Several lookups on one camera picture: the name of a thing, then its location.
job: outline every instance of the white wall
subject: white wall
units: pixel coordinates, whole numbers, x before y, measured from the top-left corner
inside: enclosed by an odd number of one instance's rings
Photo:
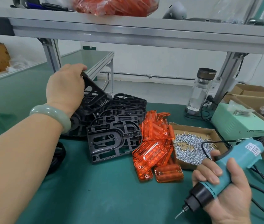
[[[162,18],[168,7],[177,0],[160,0],[159,9],[150,15]],[[212,15],[212,8],[218,0],[180,0],[188,10],[188,18],[207,18]],[[0,0],[0,7],[9,7],[12,0]],[[21,54],[33,62],[45,61],[41,43],[36,38],[10,37],[0,35],[0,42],[5,43],[11,57]],[[193,78],[199,67],[220,70],[226,53],[191,49],[163,47],[130,46],[120,44],[88,43],[82,45],[96,46],[97,50],[115,51],[115,71],[151,75],[168,75]],[[59,41],[60,53],[65,54],[80,49],[78,41]],[[264,86],[264,56],[249,54],[239,75],[239,80],[250,84]],[[119,80],[188,84],[191,81],[148,79],[147,77],[116,76]]]

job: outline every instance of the finger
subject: finger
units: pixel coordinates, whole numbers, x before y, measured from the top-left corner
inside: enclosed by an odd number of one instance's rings
[[[210,152],[210,155],[211,155],[212,161],[215,161],[214,157],[215,157],[215,156],[219,156],[219,155],[221,155],[221,153],[220,153],[219,150],[217,150],[217,149],[213,149],[213,150]]]
[[[212,172],[208,167],[201,164],[197,167],[197,170],[199,170],[202,175],[212,184],[219,184],[219,178],[217,175],[215,175],[214,172]]]
[[[75,74],[75,75],[81,75],[82,71],[85,71],[87,69],[87,66],[85,66],[84,64],[73,64],[71,65],[71,71]]]
[[[70,64],[65,64],[64,66],[62,66],[59,70],[60,71],[64,71],[64,70],[67,70],[67,69],[69,69],[71,67],[71,65]]]
[[[192,183],[193,186],[197,184],[197,182],[206,182],[207,179],[202,175],[199,170],[194,170],[192,173]]]
[[[231,174],[231,181],[239,189],[249,188],[249,183],[243,169],[237,164],[234,158],[227,161],[227,170]]]
[[[201,162],[203,165],[205,165],[208,169],[210,169],[212,172],[215,173],[217,176],[221,176],[223,171],[222,169],[212,160],[210,159],[204,159]]]

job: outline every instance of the gray floor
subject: gray floor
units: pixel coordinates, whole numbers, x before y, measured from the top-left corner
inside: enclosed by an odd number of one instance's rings
[[[102,87],[104,82],[104,80],[98,80],[97,84]],[[189,101],[191,88],[191,86],[162,83],[114,81],[113,94],[125,93],[144,98],[150,103],[186,105]],[[105,91],[111,91],[111,82]]]

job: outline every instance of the bracelet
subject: bracelet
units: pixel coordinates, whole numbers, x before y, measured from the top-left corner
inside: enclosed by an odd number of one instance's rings
[[[66,115],[66,113],[64,113],[63,111],[57,108],[51,107],[47,104],[37,105],[30,111],[29,115],[31,116],[32,114],[35,114],[35,113],[50,116],[56,121],[58,121],[64,129],[62,134],[68,132],[71,129],[71,120]]]

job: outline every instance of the green power supply box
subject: green power supply box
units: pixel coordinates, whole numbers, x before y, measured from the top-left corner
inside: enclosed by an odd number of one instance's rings
[[[264,121],[251,113],[249,116],[237,116],[228,111],[229,104],[220,103],[211,119],[224,140],[236,140],[251,137],[264,137]]]

